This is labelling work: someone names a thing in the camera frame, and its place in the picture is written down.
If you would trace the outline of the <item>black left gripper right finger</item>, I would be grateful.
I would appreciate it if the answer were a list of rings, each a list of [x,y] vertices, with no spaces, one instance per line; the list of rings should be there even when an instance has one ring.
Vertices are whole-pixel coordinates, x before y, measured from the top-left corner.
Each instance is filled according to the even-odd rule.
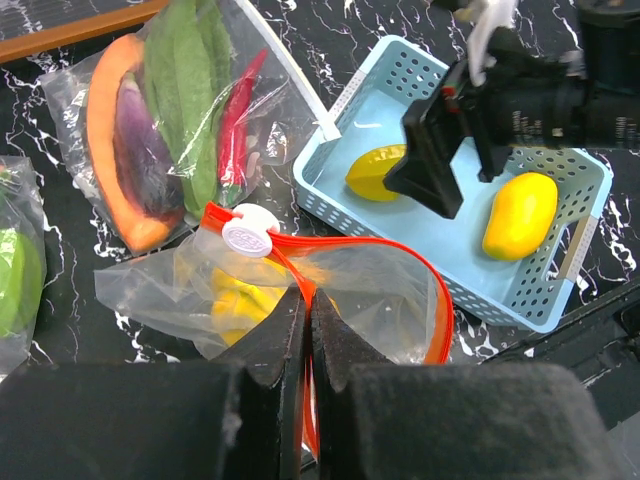
[[[619,479],[588,391],[554,364],[397,365],[318,292],[323,479]]]

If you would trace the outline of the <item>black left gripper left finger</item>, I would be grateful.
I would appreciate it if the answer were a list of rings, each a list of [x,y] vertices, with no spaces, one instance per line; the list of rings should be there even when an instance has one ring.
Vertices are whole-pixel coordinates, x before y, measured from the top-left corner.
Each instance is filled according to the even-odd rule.
[[[213,360],[22,366],[1,384],[5,479],[296,479],[306,305],[290,287]]]

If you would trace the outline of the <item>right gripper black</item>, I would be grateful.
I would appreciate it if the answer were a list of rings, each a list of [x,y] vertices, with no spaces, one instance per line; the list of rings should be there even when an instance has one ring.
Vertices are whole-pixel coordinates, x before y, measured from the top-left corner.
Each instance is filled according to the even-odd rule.
[[[402,117],[406,151],[385,175],[385,188],[445,219],[456,216],[463,196],[451,161],[465,135],[455,113],[466,116],[483,183],[503,173],[511,146],[638,149],[638,25],[586,24],[583,46],[535,57],[513,30],[498,28],[488,45],[495,63],[482,86],[462,72],[443,83],[445,100],[411,103]]]

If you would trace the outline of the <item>yellow mango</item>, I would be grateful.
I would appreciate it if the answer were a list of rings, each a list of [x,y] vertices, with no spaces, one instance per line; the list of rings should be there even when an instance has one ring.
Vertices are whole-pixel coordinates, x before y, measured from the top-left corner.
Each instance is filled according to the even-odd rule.
[[[557,204],[558,187],[549,176],[528,172],[514,177],[494,196],[484,252],[507,262],[531,255],[544,242]]]

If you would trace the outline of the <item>yellow starfruit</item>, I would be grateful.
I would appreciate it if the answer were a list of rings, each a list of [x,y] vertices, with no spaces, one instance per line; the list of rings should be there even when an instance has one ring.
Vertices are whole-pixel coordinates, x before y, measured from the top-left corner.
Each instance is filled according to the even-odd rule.
[[[395,144],[373,149],[360,156],[349,169],[345,182],[361,198],[373,202],[392,202],[398,194],[384,186],[386,174],[405,155],[406,146]]]

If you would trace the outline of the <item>yellow banana bunch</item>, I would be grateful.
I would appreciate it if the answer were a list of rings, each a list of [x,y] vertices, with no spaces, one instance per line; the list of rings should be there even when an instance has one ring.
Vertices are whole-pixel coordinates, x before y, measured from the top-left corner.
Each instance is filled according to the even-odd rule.
[[[270,260],[250,265],[241,275],[256,283],[247,283],[219,267],[211,275],[212,326],[228,347],[268,317],[295,282],[288,269]]]

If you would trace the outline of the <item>clear bag orange zipper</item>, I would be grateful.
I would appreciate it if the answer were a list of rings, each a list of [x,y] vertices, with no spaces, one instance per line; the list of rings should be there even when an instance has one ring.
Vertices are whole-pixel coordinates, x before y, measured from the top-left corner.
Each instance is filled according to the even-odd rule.
[[[1,158],[1,374],[29,356],[47,273],[44,212],[31,161]]]
[[[114,312],[190,340],[215,359],[226,346],[212,326],[211,275],[219,267],[247,283],[242,270],[270,260],[294,277],[306,305],[302,445],[318,454],[310,314],[325,293],[342,320],[397,365],[445,362],[452,300],[442,277],[419,254],[375,237],[297,237],[280,232],[266,209],[209,206],[199,229],[178,247],[99,270],[97,299]]]

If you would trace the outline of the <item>red chili pepper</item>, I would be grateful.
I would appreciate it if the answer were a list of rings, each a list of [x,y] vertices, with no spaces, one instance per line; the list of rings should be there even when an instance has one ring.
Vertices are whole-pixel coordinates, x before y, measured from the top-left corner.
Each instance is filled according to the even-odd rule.
[[[222,115],[217,143],[218,199],[225,207],[232,207],[243,193],[246,184],[247,124],[245,116],[251,104],[254,83],[268,55],[262,49],[249,63],[231,90]]]

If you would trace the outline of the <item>green leaf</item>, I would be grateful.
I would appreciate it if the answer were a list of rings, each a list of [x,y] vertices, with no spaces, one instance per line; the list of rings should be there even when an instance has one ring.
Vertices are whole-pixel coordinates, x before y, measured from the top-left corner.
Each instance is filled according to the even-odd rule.
[[[217,136],[231,84],[230,38],[216,1],[171,1],[144,41],[144,87],[169,171],[199,219],[217,193]]]
[[[1,230],[1,336],[23,331],[35,318],[45,268],[39,248],[17,229]]]

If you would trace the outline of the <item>purple eggplant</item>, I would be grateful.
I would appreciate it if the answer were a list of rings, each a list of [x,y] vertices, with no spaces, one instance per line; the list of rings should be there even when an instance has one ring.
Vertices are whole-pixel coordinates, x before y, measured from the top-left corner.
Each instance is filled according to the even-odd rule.
[[[116,101],[114,153],[125,198],[151,217],[167,219],[183,211],[181,180],[132,72],[122,78]]]

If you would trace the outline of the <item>white dotted zip bag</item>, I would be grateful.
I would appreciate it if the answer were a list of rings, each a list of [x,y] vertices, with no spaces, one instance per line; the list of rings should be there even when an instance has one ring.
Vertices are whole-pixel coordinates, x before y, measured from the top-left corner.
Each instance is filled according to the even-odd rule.
[[[40,79],[62,158],[134,254],[231,208],[263,166],[339,135],[248,1],[172,1],[139,31]]]

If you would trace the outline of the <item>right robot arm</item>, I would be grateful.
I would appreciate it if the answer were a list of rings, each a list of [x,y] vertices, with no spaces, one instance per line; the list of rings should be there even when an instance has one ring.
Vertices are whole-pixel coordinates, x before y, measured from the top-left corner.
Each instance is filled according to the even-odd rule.
[[[582,47],[536,57],[514,30],[513,1],[449,1],[473,29],[465,56],[403,116],[406,151],[384,186],[442,217],[463,196],[451,161],[471,138],[479,179],[500,175],[516,147],[621,149],[639,145],[639,5],[576,3]]]

